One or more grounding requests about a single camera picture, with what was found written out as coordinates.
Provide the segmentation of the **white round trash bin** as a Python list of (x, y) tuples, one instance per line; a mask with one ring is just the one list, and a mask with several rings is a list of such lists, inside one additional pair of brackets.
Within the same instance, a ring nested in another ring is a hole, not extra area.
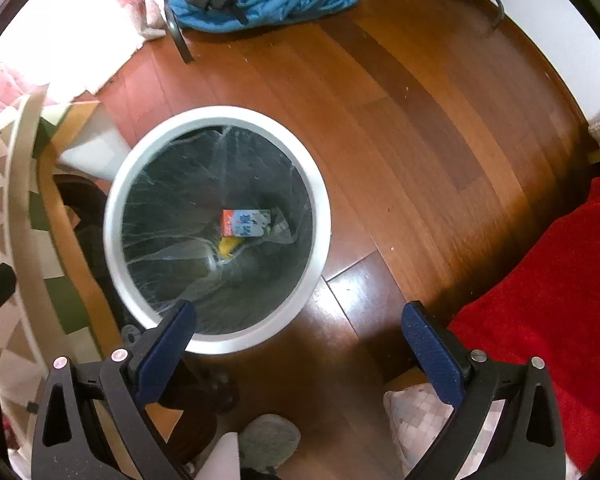
[[(262, 237), (222, 237), (224, 209), (268, 209)], [(104, 248), (132, 317), (155, 327), (178, 300), (196, 310), (187, 349), (262, 344), (311, 298), (332, 235), (324, 179), (283, 125), (248, 108), (175, 115), (135, 145), (107, 200)]]

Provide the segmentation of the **checkered brown tablecloth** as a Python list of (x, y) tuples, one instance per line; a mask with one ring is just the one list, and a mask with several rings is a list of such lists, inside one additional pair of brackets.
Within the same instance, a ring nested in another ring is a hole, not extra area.
[(0, 307), (0, 402), (18, 443), (9, 461), (23, 478), (34, 471), (35, 410), (54, 360), (100, 361), (121, 344), (59, 182), (97, 191), (128, 153), (95, 99), (50, 104), (38, 88), (0, 113), (0, 265), (16, 280)]

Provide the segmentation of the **red blanket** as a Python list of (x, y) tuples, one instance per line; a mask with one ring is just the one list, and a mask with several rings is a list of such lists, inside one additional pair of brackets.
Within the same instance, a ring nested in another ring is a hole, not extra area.
[(553, 222), (449, 328), (467, 348), (497, 361), (542, 358), (567, 455), (582, 474), (600, 479), (600, 177), (585, 203)]

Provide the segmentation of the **milk carton in bin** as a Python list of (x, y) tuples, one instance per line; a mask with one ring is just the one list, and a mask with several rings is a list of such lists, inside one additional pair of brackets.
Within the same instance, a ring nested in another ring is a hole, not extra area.
[(270, 225), (268, 209), (224, 209), (221, 214), (222, 237), (262, 237)]

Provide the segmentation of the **pink floral curtain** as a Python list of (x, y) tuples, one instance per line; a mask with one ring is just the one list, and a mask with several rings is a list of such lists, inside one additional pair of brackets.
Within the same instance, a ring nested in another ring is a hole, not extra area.
[(52, 102), (95, 93), (164, 36), (156, 0), (0, 0), (0, 111), (37, 86)]

